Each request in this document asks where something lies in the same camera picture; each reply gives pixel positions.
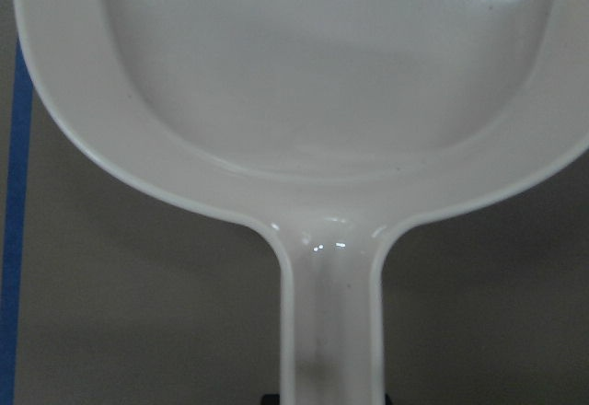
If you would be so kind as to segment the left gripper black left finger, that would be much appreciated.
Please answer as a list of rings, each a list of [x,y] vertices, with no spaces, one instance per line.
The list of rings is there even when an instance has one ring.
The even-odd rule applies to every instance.
[[[260,405],[280,405],[281,395],[279,393],[264,394],[260,399]]]

